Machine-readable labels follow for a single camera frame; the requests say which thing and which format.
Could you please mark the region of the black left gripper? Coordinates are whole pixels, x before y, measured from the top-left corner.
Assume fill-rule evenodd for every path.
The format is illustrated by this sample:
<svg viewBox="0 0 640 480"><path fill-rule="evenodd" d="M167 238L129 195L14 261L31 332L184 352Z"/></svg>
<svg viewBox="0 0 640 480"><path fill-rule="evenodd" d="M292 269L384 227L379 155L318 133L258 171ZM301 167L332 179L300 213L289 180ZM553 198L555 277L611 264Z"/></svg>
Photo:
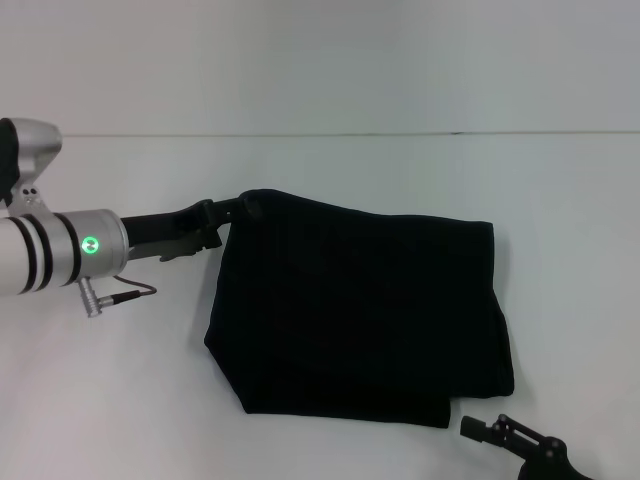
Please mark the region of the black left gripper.
<svg viewBox="0 0 640 480"><path fill-rule="evenodd" d="M128 235L129 259L158 257L161 262L221 247L220 226L262 220L256 192L221 201L202 200L176 212L121 219Z"/></svg>

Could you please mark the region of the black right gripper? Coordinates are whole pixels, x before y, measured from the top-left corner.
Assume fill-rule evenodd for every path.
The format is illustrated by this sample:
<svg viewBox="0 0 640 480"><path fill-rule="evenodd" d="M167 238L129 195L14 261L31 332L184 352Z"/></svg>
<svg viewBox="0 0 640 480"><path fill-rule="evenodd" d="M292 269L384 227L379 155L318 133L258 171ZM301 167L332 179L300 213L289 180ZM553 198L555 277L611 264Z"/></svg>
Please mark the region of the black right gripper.
<svg viewBox="0 0 640 480"><path fill-rule="evenodd" d="M532 453L522 465L518 480L591 480L573 467L565 442L546 437L501 414L491 425L470 416L460 424L463 437L489 443L511 453Z"/></svg>

